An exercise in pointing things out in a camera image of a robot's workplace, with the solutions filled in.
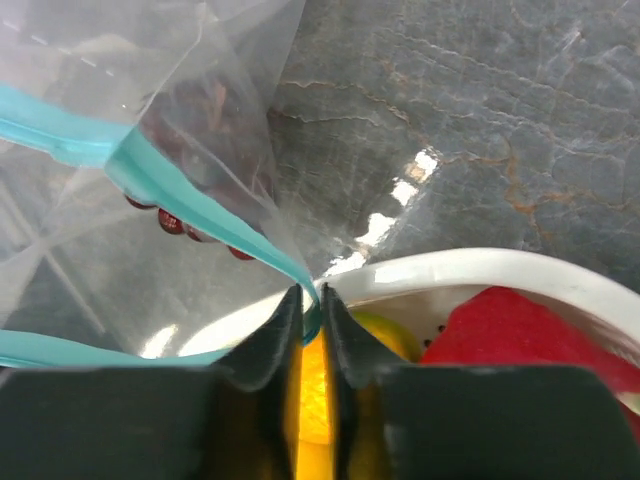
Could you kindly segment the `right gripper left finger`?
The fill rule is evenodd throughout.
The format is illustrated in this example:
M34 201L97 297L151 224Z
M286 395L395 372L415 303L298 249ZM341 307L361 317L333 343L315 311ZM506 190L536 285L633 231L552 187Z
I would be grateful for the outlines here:
M302 292L200 367L7 369L5 479L289 479Z

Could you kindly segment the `dark purple grape bunch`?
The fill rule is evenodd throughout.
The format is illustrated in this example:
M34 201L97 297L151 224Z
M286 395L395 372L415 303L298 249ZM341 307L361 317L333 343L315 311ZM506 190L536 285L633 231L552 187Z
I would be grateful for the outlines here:
M278 229L275 160L264 102L215 75L142 96L139 129L201 193L269 239Z

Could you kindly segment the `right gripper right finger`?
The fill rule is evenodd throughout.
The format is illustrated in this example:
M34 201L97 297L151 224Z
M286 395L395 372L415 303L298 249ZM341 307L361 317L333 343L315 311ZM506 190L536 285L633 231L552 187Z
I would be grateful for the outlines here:
M573 366L420 366L325 287L337 479L635 479L614 395Z

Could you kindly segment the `clear zip top bag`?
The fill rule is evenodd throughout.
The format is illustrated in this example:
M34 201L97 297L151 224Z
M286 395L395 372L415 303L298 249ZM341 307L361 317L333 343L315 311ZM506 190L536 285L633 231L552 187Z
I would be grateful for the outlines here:
M386 2L5 1L1 363L204 365L292 285L400 255L437 162L394 99ZM139 129L142 96L215 75L256 88L275 160L266 239Z

